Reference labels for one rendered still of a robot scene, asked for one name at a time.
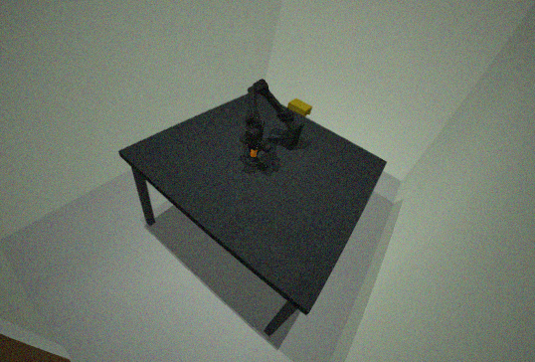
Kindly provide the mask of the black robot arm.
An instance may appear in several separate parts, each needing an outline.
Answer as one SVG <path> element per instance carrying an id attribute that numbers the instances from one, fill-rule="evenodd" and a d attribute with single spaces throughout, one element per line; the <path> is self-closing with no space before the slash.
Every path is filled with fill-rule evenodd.
<path id="1" fill-rule="evenodd" d="M 268 84 L 264 79 L 261 79 L 251 87 L 248 88 L 248 110 L 246 111 L 246 140 L 249 142 L 249 149 L 254 151 L 261 149 L 261 139 L 257 138 L 263 135 L 265 122 L 260 120 L 260 113 L 257 109 L 257 94 L 265 97 L 268 102 L 274 107 L 277 117 L 281 122 L 285 122 L 287 130 L 297 127 L 294 122 L 295 114 L 286 106 L 281 105 L 276 97 L 268 90 Z M 290 117 L 290 118 L 289 118 Z"/>

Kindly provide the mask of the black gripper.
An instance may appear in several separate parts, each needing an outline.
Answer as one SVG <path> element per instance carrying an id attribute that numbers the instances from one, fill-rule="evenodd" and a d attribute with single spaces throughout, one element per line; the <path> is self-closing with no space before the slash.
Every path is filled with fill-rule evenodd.
<path id="1" fill-rule="evenodd" d="M 263 136 L 261 135 L 261 136 L 259 136 L 259 137 L 257 138 L 258 140 L 261 139 L 261 145 L 262 145 L 261 149 L 258 149 L 257 155 L 259 154 L 260 151 L 269 152 L 269 151 L 271 150 L 271 147 L 272 147 L 272 145 L 271 145 L 270 143 L 268 143 L 268 142 L 263 143 L 263 142 L 262 142 L 262 137 L 263 137 Z M 245 145 L 247 145 L 247 146 L 249 147 L 249 142 L 246 140 L 246 135 L 245 135 L 245 134 L 243 134 L 243 135 L 240 137 L 240 140 L 239 140 L 239 141 L 245 143 Z"/>

